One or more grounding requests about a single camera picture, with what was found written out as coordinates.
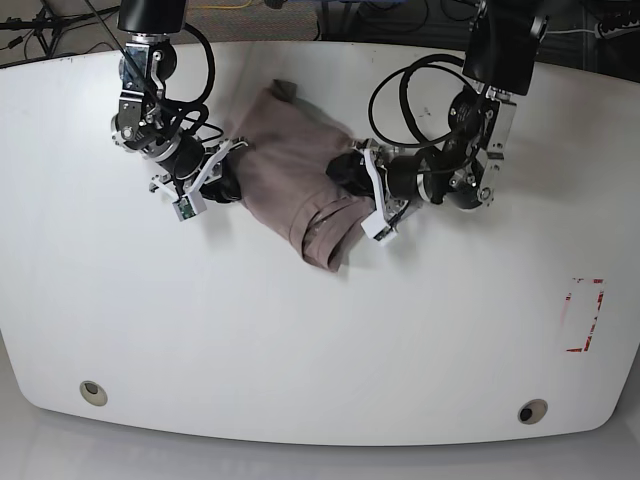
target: folded shirt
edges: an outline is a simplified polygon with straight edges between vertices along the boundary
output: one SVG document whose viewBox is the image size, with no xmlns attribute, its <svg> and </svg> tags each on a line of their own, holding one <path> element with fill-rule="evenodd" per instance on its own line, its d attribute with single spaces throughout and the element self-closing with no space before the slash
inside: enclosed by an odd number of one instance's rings
<svg viewBox="0 0 640 480">
<path fill-rule="evenodd" d="M 238 128 L 251 147 L 228 160 L 245 207 L 286 239 L 307 263 L 336 272 L 362 236 L 374 210 L 368 197 L 351 195 L 326 174 L 351 149 L 343 131 L 309 118 L 291 101 L 295 85 L 275 81 L 263 90 Z"/>
</svg>

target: floor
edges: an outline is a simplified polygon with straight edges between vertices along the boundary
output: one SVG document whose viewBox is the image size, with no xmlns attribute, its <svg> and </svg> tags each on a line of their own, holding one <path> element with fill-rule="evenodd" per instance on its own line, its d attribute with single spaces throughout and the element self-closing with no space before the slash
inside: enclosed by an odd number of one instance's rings
<svg viewBox="0 0 640 480">
<path fill-rule="evenodd" d="M 41 410 L 0 334 L 0 465 L 7 480 L 603 480 L 640 470 L 640 357 L 613 418 L 592 432 L 482 445 L 340 448 L 156 432 Z"/>
<path fill-rule="evenodd" d="M 120 0 L 93 0 L 96 8 L 117 5 Z M 187 20 L 202 30 L 211 42 L 244 40 L 312 40 L 318 34 L 316 7 L 318 1 L 288 0 L 281 10 L 265 6 L 264 0 L 191 0 Z M 20 17 L 31 20 L 40 10 L 41 0 L 0 0 L 0 19 Z M 49 0 L 59 15 L 87 12 L 82 0 Z M 207 9 L 201 6 L 241 6 L 233 9 Z M 360 6 L 349 28 L 342 35 L 325 38 L 331 41 L 374 42 L 423 47 L 465 50 L 469 39 L 469 25 L 466 17 L 473 8 L 460 4 L 459 0 L 405 0 L 398 8 L 386 5 Z M 602 8 L 623 8 L 625 2 L 605 2 L 600 0 L 557 0 L 553 3 L 550 30 L 573 28 L 592 29 L 596 17 L 602 11 L 593 13 L 593 6 Z M 454 21 L 451 17 L 464 19 Z M 341 18 L 334 19 L 338 24 Z M 127 35 L 116 28 L 117 15 L 108 20 L 121 42 Z M 99 42 L 108 40 L 99 25 L 90 25 L 65 33 L 57 54 L 85 53 Z M 0 48 L 19 35 L 28 32 L 0 31 Z M 174 36 L 173 43 L 191 43 L 193 39 L 185 33 Z M 35 39 L 11 50 L 0 51 L 0 65 L 34 58 L 41 54 Z M 108 49 L 99 45 L 94 51 Z M 584 69 L 640 82 L 640 62 L 637 51 L 640 48 L 640 32 L 631 33 L 611 41 L 596 42 L 593 35 L 548 35 L 540 48 L 538 61 Z"/>
<path fill-rule="evenodd" d="M 82 0 L 49 0 L 58 15 L 71 15 L 88 11 Z M 119 0 L 93 0 L 97 9 L 118 5 Z M 191 0 L 187 21 L 202 30 L 212 42 L 245 40 L 312 40 L 317 34 L 314 3 L 311 1 L 289 1 L 282 10 L 267 8 L 263 0 L 253 0 L 251 5 L 239 9 L 199 10 L 193 7 L 212 5 L 243 5 L 245 0 Z M 31 20 L 40 10 L 40 0 L 1 0 L 0 19 L 8 17 Z M 126 41 L 127 35 L 116 28 L 117 15 L 107 21 L 117 33 L 119 40 Z M 0 31 L 0 47 L 21 34 L 27 32 Z M 65 34 L 60 41 L 58 54 L 69 52 L 82 53 L 99 42 L 107 41 L 100 25 L 89 25 Z M 174 43 L 190 43 L 193 40 L 187 34 L 175 36 Z M 96 51 L 107 50 L 102 45 Z M 42 51 L 35 39 L 28 42 L 26 55 L 33 58 Z M 0 51 L 0 64 L 24 59 L 24 44 L 11 50 Z"/>
</svg>

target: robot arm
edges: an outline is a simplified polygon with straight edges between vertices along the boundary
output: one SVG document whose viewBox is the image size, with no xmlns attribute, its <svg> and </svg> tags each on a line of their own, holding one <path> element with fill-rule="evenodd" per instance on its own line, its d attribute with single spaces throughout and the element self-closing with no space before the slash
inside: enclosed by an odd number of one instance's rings
<svg viewBox="0 0 640 480">
<path fill-rule="evenodd" d="M 376 211 L 364 223 L 368 237 L 385 245 L 397 235 L 395 226 L 411 206 L 439 205 L 445 197 L 463 210 L 488 207 L 494 200 L 499 173 L 505 161 L 516 104 L 513 95 L 526 95 L 533 76 L 535 57 L 544 37 L 547 17 L 539 15 L 542 2 L 482 1 L 473 23 L 463 62 L 450 55 L 430 55 L 388 77 L 374 92 L 369 105 L 372 129 L 388 147 L 363 144 L 362 168 L 371 178 L 370 196 Z M 443 63 L 463 67 L 465 82 L 449 111 L 451 133 L 429 140 L 417 127 L 407 99 L 411 75 L 420 68 L 446 70 Z M 400 106 L 407 127 L 417 143 L 406 144 L 386 138 L 375 125 L 373 104 L 380 89 L 394 76 L 400 81 Z M 436 147 L 442 143 L 442 149 Z M 418 149 L 414 154 L 405 149 Z M 334 180 L 355 178 L 338 172 Z"/>
<path fill-rule="evenodd" d="M 184 23 L 186 8 L 187 0 L 122 1 L 118 28 L 132 38 L 120 62 L 122 92 L 112 120 L 116 145 L 139 152 L 166 170 L 167 174 L 153 177 L 149 190 L 171 197 L 181 221 L 205 211 L 204 198 L 220 203 L 240 199 L 239 185 L 224 162 L 230 150 L 244 145 L 223 141 L 205 148 L 196 137 L 201 127 L 208 126 L 204 102 L 213 89 L 215 64 L 206 38 Z M 169 35 L 183 28 L 202 43 L 209 68 L 205 89 L 192 102 L 170 100 L 166 92 L 166 81 L 177 66 Z M 190 114 L 198 117 L 191 119 Z M 184 129 L 185 121 L 192 126 Z"/>
<path fill-rule="evenodd" d="M 438 205 L 446 197 L 467 210 L 491 205 L 516 110 L 512 96 L 527 94 L 545 34 L 547 18 L 538 14 L 542 3 L 483 0 L 464 63 L 450 55 L 431 55 L 393 75 L 402 74 L 401 107 L 417 143 L 395 142 L 377 129 L 373 102 L 393 76 L 376 89 L 369 107 L 371 126 L 391 147 L 372 140 L 359 143 L 355 149 L 361 161 L 350 167 L 366 170 L 365 176 L 371 180 L 367 194 L 375 199 L 376 211 L 363 223 L 369 237 L 387 243 L 395 237 L 399 221 L 421 203 Z M 243 145 L 238 140 L 205 149 L 195 136 L 209 115 L 204 101 L 213 88 L 215 67 L 206 38 L 184 23 L 186 8 L 187 0 L 122 0 L 118 27 L 131 33 L 132 40 L 120 65 L 122 93 L 112 122 L 113 139 L 118 145 L 140 152 L 166 170 L 166 175 L 152 179 L 150 191 L 167 193 L 180 220 L 204 211 L 203 198 L 221 203 L 240 199 L 238 183 L 224 162 L 228 151 Z M 207 86 L 193 102 L 172 101 L 166 95 L 165 82 L 177 65 L 169 35 L 183 28 L 203 44 L 209 63 Z M 475 84 L 454 73 L 465 86 L 451 105 L 448 120 L 452 131 L 429 140 L 411 114 L 407 87 L 415 71 L 442 70 L 441 63 L 463 67 L 464 76 Z M 198 114 L 198 119 L 189 119 L 190 113 Z M 181 126 L 185 120 L 193 122 L 186 130 Z M 405 148 L 417 151 L 406 154 Z M 346 173 L 346 177 L 358 176 Z M 340 172 L 332 176 L 340 182 L 343 179 L 339 177 Z"/>
</svg>

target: metal bracket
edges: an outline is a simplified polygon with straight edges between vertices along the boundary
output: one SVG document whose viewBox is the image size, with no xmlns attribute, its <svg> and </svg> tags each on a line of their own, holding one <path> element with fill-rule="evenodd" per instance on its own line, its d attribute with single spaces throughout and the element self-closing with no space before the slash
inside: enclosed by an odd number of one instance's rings
<svg viewBox="0 0 640 480">
<path fill-rule="evenodd" d="M 497 178 L 504 163 L 504 150 L 507 146 L 511 125 L 516 114 L 517 105 L 511 101 L 511 94 L 491 89 L 489 98 L 500 103 L 495 120 L 488 118 L 491 135 L 485 149 L 480 149 L 478 159 L 483 164 L 484 174 L 478 186 L 478 200 L 489 207 L 494 200 Z"/>
<path fill-rule="evenodd" d="M 155 193 L 160 190 L 162 193 L 167 195 L 171 200 L 177 202 L 179 200 L 178 194 L 167 187 L 167 184 L 171 182 L 171 175 L 156 175 L 151 179 L 151 183 L 149 184 L 149 191 L 151 193 Z"/>
<path fill-rule="evenodd" d="M 222 177 L 220 171 L 216 172 L 220 162 L 225 159 L 231 150 L 242 146 L 248 146 L 248 143 L 242 139 L 238 141 L 225 140 L 219 145 L 218 150 L 209 157 L 194 182 L 187 188 L 186 193 L 182 198 L 173 202 L 173 208 L 181 222 L 207 210 L 207 204 L 200 193 L 200 189 L 205 183 Z"/>
<path fill-rule="evenodd" d="M 127 43 L 127 53 L 143 73 L 147 75 L 149 68 L 149 45 Z M 124 59 L 120 62 L 120 78 L 122 79 L 122 93 L 120 94 L 120 106 L 118 111 L 118 125 L 125 141 L 132 141 L 136 138 L 140 122 L 144 119 L 144 84 L 131 70 L 128 62 Z"/>
<path fill-rule="evenodd" d="M 386 246 L 398 236 L 398 232 L 389 225 L 390 219 L 385 204 L 385 190 L 382 184 L 382 178 L 380 178 L 380 174 L 376 168 L 373 148 L 377 148 L 377 144 L 375 144 L 373 140 L 367 141 L 363 155 L 367 173 L 373 183 L 376 210 L 369 215 L 361 225 L 367 237 L 377 241 L 380 246 Z"/>
<path fill-rule="evenodd" d="M 162 60 L 163 60 L 163 55 L 160 50 L 156 50 L 155 52 L 153 52 L 153 55 L 151 57 L 150 75 L 151 75 L 151 79 L 153 80 L 153 83 L 156 84 L 156 89 L 157 89 L 156 96 L 160 100 L 164 99 L 164 93 L 165 93 L 165 84 L 162 80 L 160 80 L 160 77 L 158 77 L 158 67 L 160 66 L 160 62 Z M 155 105 L 153 109 L 151 109 L 151 111 L 149 111 L 145 115 L 144 121 L 146 123 L 154 123 L 156 121 L 156 116 L 158 113 L 160 113 L 159 104 Z"/>
</svg>

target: gray floor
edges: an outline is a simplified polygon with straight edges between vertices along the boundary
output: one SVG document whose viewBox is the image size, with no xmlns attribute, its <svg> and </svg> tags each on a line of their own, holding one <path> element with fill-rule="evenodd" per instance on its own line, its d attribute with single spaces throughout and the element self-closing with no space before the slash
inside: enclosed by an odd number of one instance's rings
<svg viewBox="0 0 640 480">
<path fill-rule="evenodd" d="M 212 42 L 230 42 L 245 40 L 311 40 L 316 35 L 316 15 L 314 4 L 309 1 L 290 1 L 282 10 L 272 10 L 262 0 L 254 0 L 246 8 L 235 10 L 197 10 L 192 7 L 202 5 L 228 6 L 243 5 L 247 0 L 191 0 L 187 20 L 201 29 Z M 49 0 L 58 15 L 86 13 L 87 7 L 82 0 Z M 107 8 L 120 3 L 119 0 L 93 0 L 98 9 Z M 0 0 L 0 19 L 20 17 L 24 21 L 31 20 L 40 10 L 40 0 Z M 108 24 L 114 31 L 116 17 L 109 19 Z M 0 48 L 18 35 L 27 32 L 0 31 Z M 121 41 L 127 35 L 118 33 Z M 80 28 L 65 34 L 60 41 L 58 54 L 85 52 L 98 42 L 108 41 L 99 25 Z M 186 34 L 177 35 L 174 43 L 192 43 L 193 39 Z M 23 47 L 19 45 L 12 50 L 0 51 L 0 64 L 23 60 Z M 101 46 L 96 51 L 108 50 Z M 42 51 L 35 39 L 27 47 L 27 56 L 37 57 Z"/>
</svg>

